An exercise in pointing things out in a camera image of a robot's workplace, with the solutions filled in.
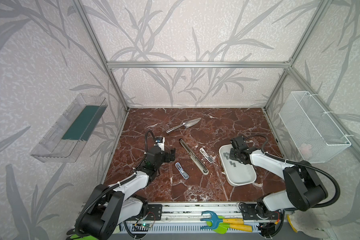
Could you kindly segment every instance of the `mesh basket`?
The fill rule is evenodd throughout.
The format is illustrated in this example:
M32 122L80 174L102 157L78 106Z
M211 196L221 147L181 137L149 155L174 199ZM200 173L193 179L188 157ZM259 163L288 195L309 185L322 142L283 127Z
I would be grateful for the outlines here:
M350 146L348 138L307 91L291 92L279 116L308 162L326 162Z

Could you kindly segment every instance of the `blue claw tool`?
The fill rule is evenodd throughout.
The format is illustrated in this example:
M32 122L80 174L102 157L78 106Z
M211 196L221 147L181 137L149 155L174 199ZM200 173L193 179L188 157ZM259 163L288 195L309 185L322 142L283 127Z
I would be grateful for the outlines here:
M223 222L223 220L221 218L219 218L217 216L217 214L215 212L212 211L204 211L202 212L203 214L211 214L211 218L202 218L200 219L200 221L207 221L207 222L211 222L212 226L208 227L208 226L202 226L200 227L200 229L211 229L211 230L215 230L218 228L219 224Z

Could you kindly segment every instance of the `yellow handle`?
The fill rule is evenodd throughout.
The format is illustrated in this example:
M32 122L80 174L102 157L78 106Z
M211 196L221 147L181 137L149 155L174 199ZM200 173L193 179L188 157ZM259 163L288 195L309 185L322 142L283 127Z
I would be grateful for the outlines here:
M232 224L244 224L244 220L242 218L224 218L223 222Z
M245 231L245 232L252 232L252 226L243 225L243 224L230 224L230 228Z

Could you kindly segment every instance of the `red marble surface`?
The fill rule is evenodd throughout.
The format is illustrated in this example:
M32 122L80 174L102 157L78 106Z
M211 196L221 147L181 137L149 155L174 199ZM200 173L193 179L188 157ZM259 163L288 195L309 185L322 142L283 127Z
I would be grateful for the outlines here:
M170 134L165 133L184 120L194 118L202 119L188 129L181 128ZM175 162L180 162L189 175L185 180L175 167L175 162L164 163L160 168L160 175L137 192L150 202L255 201L265 194L285 189L281 178L260 167L255 167L255 183L239 187L231 186L222 174L219 148L230 144L230 139L239 134L266 134L269 143L265 150L281 156L260 108L130 109L105 184L115 183L133 173L132 168L136 167L144 156L144 134L149 129L155 136L165 137L166 151L176 148ZM208 175L203 175L190 159L179 143L181 138L204 162L209 170ZM248 145L260 147L263 142L262 137L253 137L249 139ZM153 141L149 137L148 147L152 145ZM199 151L201 147L215 158L214 163L211 164L203 158Z

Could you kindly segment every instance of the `white glove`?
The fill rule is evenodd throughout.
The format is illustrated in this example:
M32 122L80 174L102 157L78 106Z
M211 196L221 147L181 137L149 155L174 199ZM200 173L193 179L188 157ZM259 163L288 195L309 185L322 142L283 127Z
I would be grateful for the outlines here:
M287 216L288 222L295 232L302 231L306 235L316 238L329 238L326 232L317 229L331 227L326 221L326 216L321 209L315 209L314 212L312 209L305 212L295 211L295 213Z

